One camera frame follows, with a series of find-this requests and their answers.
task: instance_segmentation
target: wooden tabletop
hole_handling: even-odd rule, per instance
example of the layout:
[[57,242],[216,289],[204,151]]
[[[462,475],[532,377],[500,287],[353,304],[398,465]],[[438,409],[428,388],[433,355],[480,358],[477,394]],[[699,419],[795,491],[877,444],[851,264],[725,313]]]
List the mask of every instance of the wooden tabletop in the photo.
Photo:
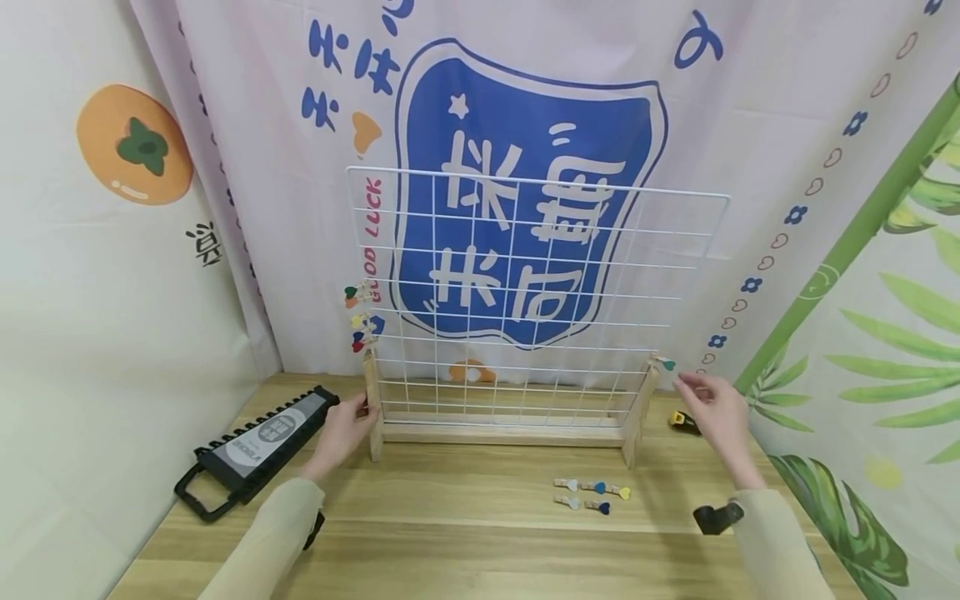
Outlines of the wooden tabletop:
[[[275,375],[234,426],[318,383],[340,396],[363,388],[356,377]],[[677,408],[676,398],[655,398],[642,462],[633,471],[612,448],[386,444],[378,464],[361,448],[324,483],[324,528],[274,598],[749,598],[732,534],[704,537],[691,516],[698,506],[726,503],[732,488],[702,439],[667,427]],[[313,447],[309,443],[250,505],[214,524],[175,504],[109,599],[197,598],[260,504],[295,475]],[[789,496],[758,448],[755,453],[767,481]],[[563,492],[552,487],[556,477],[628,486],[633,497],[614,498],[609,516],[573,512],[552,502]],[[210,504],[224,497],[209,480],[198,480],[191,491]],[[792,504],[838,600],[863,598]]]

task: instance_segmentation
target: hand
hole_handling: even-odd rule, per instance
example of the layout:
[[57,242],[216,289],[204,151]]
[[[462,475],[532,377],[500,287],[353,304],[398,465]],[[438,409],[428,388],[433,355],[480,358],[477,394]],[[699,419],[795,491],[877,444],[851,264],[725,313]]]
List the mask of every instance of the hand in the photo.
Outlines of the hand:
[[331,408],[317,440],[317,449],[303,466],[301,475],[320,483],[364,441],[376,424],[378,411],[378,407],[368,405],[364,392]]
[[750,454],[747,402],[721,377],[682,372],[673,386],[738,489],[766,488]]

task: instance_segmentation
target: white wall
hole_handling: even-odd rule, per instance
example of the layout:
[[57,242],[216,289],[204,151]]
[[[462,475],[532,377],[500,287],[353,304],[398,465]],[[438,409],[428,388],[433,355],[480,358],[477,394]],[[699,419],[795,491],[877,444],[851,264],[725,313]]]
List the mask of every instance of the white wall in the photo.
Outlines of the white wall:
[[[105,85],[169,106],[139,37],[122,0],[0,5],[3,598],[106,596],[191,449],[258,383],[226,259],[205,267],[185,235],[210,221],[196,177],[174,202],[137,204],[81,153],[78,116]],[[116,99],[107,113],[157,119]],[[85,143],[123,137],[115,125]],[[155,198],[169,201],[188,163],[166,137],[167,196]],[[103,160],[108,178],[152,177]]]

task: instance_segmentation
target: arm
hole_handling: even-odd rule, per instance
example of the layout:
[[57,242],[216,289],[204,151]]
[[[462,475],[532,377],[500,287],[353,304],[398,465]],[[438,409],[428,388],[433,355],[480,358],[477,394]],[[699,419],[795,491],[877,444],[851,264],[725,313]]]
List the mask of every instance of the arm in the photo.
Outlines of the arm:
[[779,492],[767,489],[749,454],[739,462],[727,467],[737,487],[733,500],[744,513],[733,532],[757,597],[832,600],[833,592],[790,505]]
[[681,373],[674,381],[701,433],[723,460],[744,517],[733,526],[761,600],[832,600],[790,505],[767,489],[750,454],[747,403],[719,377]]
[[374,423],[376,408],[368,409],[363,394],[330,409],[317,449],[300,477],[270,494],[200,600],[270,598],[313,531],[324,504],[320,482],[360,445]]
[[200,600],[267,600],[287,574],[313,530],[324,493],[309,479],[281,484]]

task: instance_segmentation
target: fabric backdrop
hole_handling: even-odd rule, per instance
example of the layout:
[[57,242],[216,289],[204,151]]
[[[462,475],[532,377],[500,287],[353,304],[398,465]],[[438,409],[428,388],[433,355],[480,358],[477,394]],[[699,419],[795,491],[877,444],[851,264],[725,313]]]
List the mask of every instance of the fabric backdrop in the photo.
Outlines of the fabric backdrop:
[[915,183],[747,394],[757,440],[870,600],[960,589],[960,79],[949,95]]
[[[390,254],[373,248],[394,243],[391,228],[354,237],[347,167],[449,162],[464,173],[546,178],[569,151],[594,168],[567,169],[564,180],[609,176],[732,197],[691,299],[660,315],[674,323],[669,335],[641,330],[630,340],[731,378],[955,73],[951,4],[134,2],[152,47],[179,48],[155,50],[172,97],[193,104],[178,112],[192,110],[191,122],[208,115],[230,190],[213,202],[235,204],[239,219],[224,227],[242,225],[241,260],[285,370],[357,372],[344,287],[368,262],[381,277],[391,271]],[[547,126],[556,124],[574,126],[568,146],[553,145],[557,130]],[[405,201],[396,178],[381,185],[375,218],[386,219]],[[512,199],[495,192],[475,201],[509,217]],[[716,217],[693,204],[645,214],[659,229],[706,230]],[[475,269],[489,267],[489,249],[475,252]],[[596,291],[601,280],[579,285]],[[674,296],[689,284],[659,289]],[[480,299],[474,289],[470,300]],[[387,294],[374,301],[396,307]],[[590,330],[578,325],[605,317],[575,317],[550,335],[588,346]],[[540,352],[517,356],[545,360]]]

